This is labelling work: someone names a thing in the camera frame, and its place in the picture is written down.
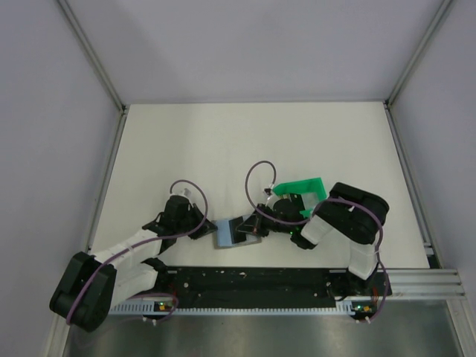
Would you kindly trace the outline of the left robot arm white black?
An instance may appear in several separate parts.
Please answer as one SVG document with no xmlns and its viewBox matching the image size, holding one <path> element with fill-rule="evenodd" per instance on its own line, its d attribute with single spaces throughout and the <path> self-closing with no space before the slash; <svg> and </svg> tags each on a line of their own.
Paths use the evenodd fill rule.
<svg viewBox="0 0 476 357">
<path fill-rule="evenodd" d="M 164 210 L 132 237 L 94 254 L 75 254 L 49 309 L 69 324 L 93 332 L 119 303 L 142 292 L 160 295 L 167 290 L 167 268 L 158 256 L 178 238 L 198 239 L 217 229 L 184 194 L 171 195 Z"/>
</svg>

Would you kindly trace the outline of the grey card holder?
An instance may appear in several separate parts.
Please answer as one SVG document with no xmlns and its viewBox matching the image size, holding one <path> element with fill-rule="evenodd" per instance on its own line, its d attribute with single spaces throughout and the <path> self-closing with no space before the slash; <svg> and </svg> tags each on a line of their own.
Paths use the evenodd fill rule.
<svg viewBox="0 0 476 357">
<path fill-rule="evenodd" d="M 242 224 L 249 215 L 240 216 L 234 219 L 223 219 L 215 221 L 217 227 L 214 233 L 214 248 L 227 249 L 237 248 L 245 245 L 253 245 L 262 242 L 261 237 L 237 231 L 237 227 Z"/>
</svg>

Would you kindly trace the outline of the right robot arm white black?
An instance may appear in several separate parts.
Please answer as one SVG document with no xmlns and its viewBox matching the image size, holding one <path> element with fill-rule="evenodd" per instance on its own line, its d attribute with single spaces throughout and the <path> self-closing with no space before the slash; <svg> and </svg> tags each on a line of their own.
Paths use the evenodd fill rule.
<svg viewBox="0 0 476 357">
<path fill-rule="evenodd" d="M 327 237 L 342 238 L 349 246 L 346 268 L 349 289 L 362 295 L 375 283 L 379 245 L 390 207 L 381 197 L 338 182 L 329 196 L 315 189 L 315 180 L 279 184 L 268 190 L 271 204 L 258 204 L 235 227 L 239 234 L 263 238 L 288 234 L 299 248 L 316 248 Z"/>
</svg>

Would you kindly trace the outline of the green plastic bin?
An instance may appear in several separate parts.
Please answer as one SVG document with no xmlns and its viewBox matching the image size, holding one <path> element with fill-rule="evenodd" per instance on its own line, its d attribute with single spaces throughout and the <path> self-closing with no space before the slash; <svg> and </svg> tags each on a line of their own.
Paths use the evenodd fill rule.
<svg viewBox="0 0 476 357">
<path fill-rule="evenodd" d="M 276 196 L 289 199 L 291 203 L 299 209 L 300 214 L 304 218 L 308 218 L 314 208 L 311 210 L 304 210 L 303 202 L 300 197 L 302 193 L 316 192 L 318 194 L 318 198 L 320 199 L 319 203 L 325 200 L 327 197 L 327 193 L 324 189 L 324 183 L 322 182 L 321 178 L 310 178 L 300 181 L 281 183 L 275 186 L 274 191 Z"/>
</svg>

